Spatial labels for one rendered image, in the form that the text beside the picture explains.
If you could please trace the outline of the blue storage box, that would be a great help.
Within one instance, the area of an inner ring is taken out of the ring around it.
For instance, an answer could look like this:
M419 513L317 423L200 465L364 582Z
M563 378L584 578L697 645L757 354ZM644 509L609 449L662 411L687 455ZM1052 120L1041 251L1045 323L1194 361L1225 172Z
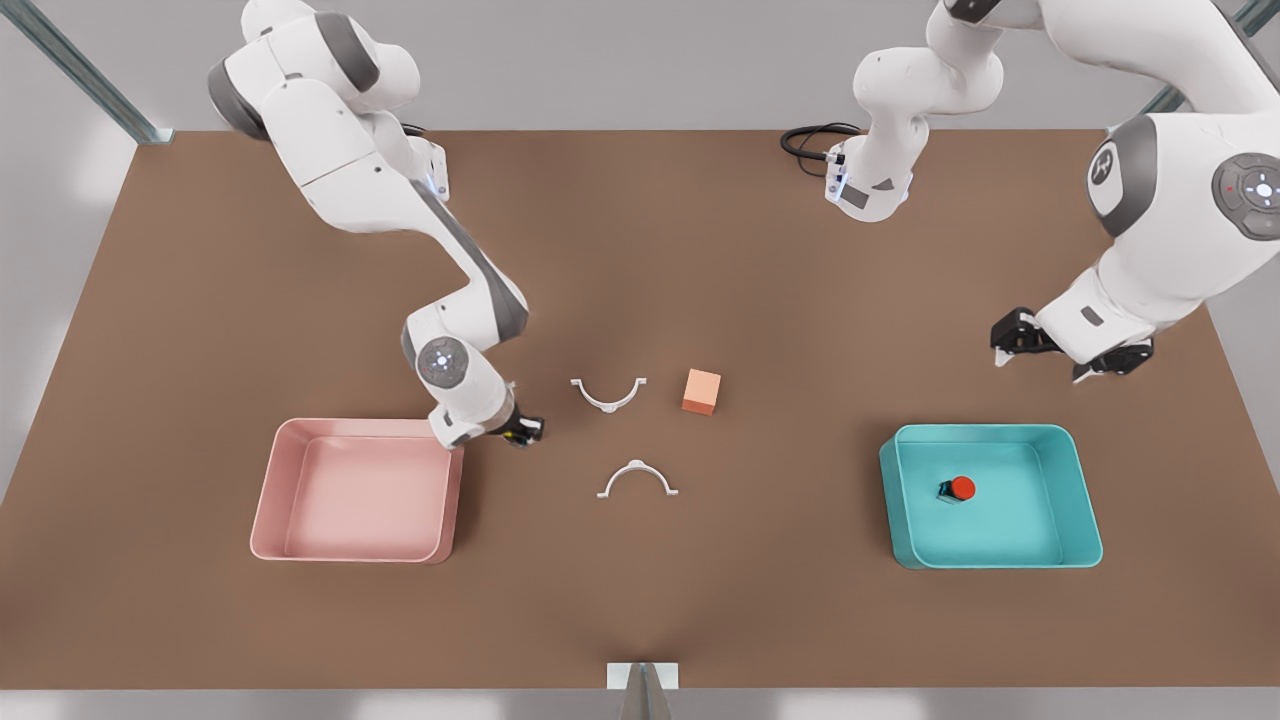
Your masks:
M905 425L881 446L879 465L905 568L1093 568L1103 557L1075 441L1059 425ZM975 482L975 498L937 500L955 477Z

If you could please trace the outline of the pink storage box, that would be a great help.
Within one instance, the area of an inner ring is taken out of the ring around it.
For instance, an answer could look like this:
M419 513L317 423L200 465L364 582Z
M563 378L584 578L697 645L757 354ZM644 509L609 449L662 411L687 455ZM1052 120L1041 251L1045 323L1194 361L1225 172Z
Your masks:
M444 562L463 460L425 420L289 419L273 439L250 550L268 561Z

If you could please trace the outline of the orange cube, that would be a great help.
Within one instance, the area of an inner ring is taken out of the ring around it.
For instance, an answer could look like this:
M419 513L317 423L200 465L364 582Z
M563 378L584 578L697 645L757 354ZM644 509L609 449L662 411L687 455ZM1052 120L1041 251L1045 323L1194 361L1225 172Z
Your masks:
M719 374L691 368L687 374L681 409L704 416L712 415L716 410L719 388Z

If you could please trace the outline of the white curved bracket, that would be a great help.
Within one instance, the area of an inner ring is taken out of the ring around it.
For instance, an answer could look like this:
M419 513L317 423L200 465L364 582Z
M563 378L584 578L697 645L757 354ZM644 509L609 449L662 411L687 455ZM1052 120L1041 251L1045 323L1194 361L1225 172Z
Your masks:
M617 480L620 478L626 477L627 474L635 473L635 471L641 471L641 473L645 473L645 474L648 474L650 477L657 478L658 482L660 483L662 489L663 489L663 492L664 492L666 496L668 496L668 497L678 496L678 489L676 489L669 483L668 478L666 477L666 474L663 471L660 471L657 468L649 465L648 462L644 462L640 459L634 459L634 460L630 460L623 466L621 466L620 469L617 469L616 471L613 471L611 474L611 477L607 480L607 483L603 487L603 489L599 491L599 492L596 492L596 497L598 498L609 498L611 493L612 493L612 489L614 488L614 484L617 483Z
M636 377L634 379L634 382L632 382L632 384L628 388L628 392L626 395L621 395L620 397L612 398L612 400L600 400L600 398L598 398L595 395L593 395L589 391L589 388L586 387L585 382L582 379L580 379L580 378L570 379L570 384L580 392L580 395L584 398L584 401L588 402L590 406L600 410L604 414L613 414L613 413L617 413L620 409L627 406L628 404L631 404L635 400L635 397L639 393L640 388L643 388L643 387L645 387L648 384L648 378L646 377Z

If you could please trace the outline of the silver frame post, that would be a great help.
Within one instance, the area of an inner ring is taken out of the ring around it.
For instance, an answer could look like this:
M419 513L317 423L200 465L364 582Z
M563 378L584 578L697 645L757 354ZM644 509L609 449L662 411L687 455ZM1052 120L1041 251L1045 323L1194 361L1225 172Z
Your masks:
M0 15L13 23L138 145L173 141L175 131L160 128L147 119L32 0L0 0Z
M618 720L672 720L667 691L678 689L677 662L609 662L605 688L622 691Z
M1280 113L1277 73L1212 0L1153 0L1135 68L1178 90L1193 111Z

